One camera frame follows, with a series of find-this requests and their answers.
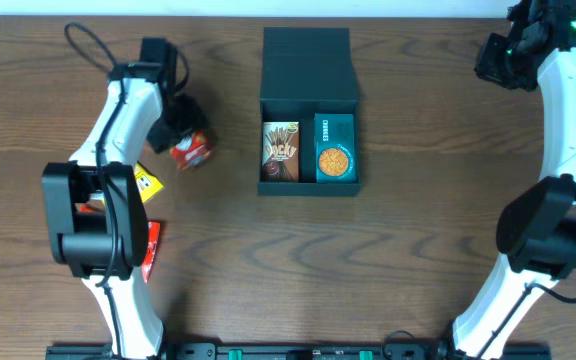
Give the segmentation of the red Hello Panda box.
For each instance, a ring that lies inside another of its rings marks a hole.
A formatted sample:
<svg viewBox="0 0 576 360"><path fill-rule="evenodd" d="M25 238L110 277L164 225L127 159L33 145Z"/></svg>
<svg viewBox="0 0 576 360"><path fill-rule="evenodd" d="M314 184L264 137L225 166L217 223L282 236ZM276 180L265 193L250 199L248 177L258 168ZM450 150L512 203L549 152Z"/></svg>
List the red Hello Panda box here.
<svg viewBox="0 0 576 360"><path fill-rule="evenodd" d="M170 155L180 171L202 166L211 157L214 146L204 130L197 130L183 137L170 150Z"/></svg>

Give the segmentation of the brown Pocky box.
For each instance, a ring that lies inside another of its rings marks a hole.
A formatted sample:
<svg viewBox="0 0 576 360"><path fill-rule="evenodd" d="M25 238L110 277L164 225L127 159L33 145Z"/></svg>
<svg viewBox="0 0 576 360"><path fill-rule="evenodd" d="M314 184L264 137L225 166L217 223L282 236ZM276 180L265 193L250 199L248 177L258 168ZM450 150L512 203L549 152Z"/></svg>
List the brown Pocky box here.
<svg viewBox="0 0 576 360"><path fill-rule="evenodd" d="M299 181L299 123L264 122L262 126L261 180Z"/></svg>

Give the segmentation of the black gift box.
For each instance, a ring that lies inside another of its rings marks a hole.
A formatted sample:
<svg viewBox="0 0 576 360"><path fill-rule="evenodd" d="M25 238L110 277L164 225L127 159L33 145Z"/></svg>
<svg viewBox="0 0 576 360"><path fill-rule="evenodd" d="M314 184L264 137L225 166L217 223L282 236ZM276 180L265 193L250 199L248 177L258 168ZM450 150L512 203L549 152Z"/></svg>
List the black gift box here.
<svg viewBox="0 0 576 360"><path fill-rule="evenodd" d="M263 196L350 197L361 189L359 87L346 28L270 27L264 31L257 191ZM357 181L317 183L314 117L352 114ZM264 122L299 123L299 181L261 180Z"/></svg>

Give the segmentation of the teal Chunkies cookie box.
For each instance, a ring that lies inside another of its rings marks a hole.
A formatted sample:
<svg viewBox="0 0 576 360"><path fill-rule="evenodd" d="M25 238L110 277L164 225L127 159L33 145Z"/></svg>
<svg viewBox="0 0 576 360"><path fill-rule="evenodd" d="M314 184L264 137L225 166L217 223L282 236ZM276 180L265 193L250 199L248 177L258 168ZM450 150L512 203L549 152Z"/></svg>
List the teal Chunkies cookie box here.
<svg viewBox="0 0 576 360"><path fill-rule="evenodd" d="M317 113L314 125L316 182L356 182L353 115Z"/></svg>

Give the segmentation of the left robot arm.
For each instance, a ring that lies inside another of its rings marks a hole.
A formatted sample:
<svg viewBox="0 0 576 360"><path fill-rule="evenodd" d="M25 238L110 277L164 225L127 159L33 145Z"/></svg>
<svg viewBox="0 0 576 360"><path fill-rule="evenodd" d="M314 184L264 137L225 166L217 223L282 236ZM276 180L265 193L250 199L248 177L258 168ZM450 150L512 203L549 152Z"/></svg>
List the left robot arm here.
<svg viewBox="0 0 576 360"><path fill-rule="evenodd" d="M144 38L133 63L114 63L107 100L93 129L68 161L49 163L42 192L54 260L92 292L111 332L107 345L53 345L49 359L179 359L150 301L141 266L148 219L134 168L144 145L165 152L199 120L176 78L177 48Z"/></svg>

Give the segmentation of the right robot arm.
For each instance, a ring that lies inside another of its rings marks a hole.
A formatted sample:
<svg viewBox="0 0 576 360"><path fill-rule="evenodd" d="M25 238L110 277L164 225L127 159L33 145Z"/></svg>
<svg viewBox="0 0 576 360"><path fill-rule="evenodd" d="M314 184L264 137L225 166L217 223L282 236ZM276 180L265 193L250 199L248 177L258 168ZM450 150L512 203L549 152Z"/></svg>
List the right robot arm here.
<svg viewBox="0 0 576 360"><path fill-rule="evenodd" d="M543 359L508 339L542 296L576 270L576 1L521 0L507 35L491 34L476 75L509 90L539 91L544 150L538 182L509 203L496 228L494 267L449 325L437 359Z"/></svg>

